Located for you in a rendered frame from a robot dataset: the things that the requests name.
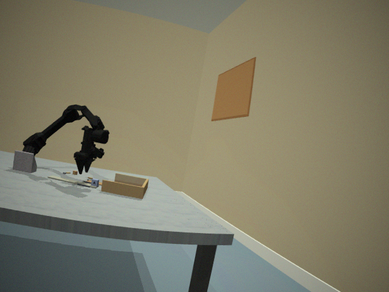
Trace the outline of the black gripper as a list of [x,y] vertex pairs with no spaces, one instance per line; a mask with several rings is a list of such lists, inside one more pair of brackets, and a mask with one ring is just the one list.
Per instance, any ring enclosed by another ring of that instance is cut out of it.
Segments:
[[79,174],[82,174],[83,168],[85,170],[85,173],[87,173],[92,164],[92,161],[94,161],[97,158],[97,156],[94,155],[93,153],[89,154],[89,151],[91,149],[91,146],[94,144],[94,141],[89,142],[83,140],[81,144],[82,144],[81,150],[76,151],[76,153],[74,153],[74,159],[77,163]]

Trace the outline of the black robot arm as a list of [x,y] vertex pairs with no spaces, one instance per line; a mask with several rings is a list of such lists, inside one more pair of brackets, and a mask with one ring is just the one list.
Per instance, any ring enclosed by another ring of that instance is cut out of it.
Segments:
[[[78,110],[81,111],[82,115],[79,115]],[[84,130],[83,140],[89,142],[94,141],[101,144],[107,143],[109,139],[109,131],[104,130],[105,126],[100,120],[100,117],[93,115],[86,106],[69,105],[67,109],[64,110],[62,116],[53,124],[48,126],[44,131],[35,133],[34,135],[31,135],[31,137],[27,138],[26,141],[23,142],[23,145],[25,146],[23,151],[36,155],[41,148],[46,145],[46,140],[52,134],[63,127],[66,123],[80,120],[83,117],[85,117],[92,126],[92,128],[89,128],[89,126],[84,126],[82,128],[82,130]],[[89,151],[89,154],[92,153],[101,159],[104,155],[104,149],[98,149],[95,147],[95,144],[93,144]]]

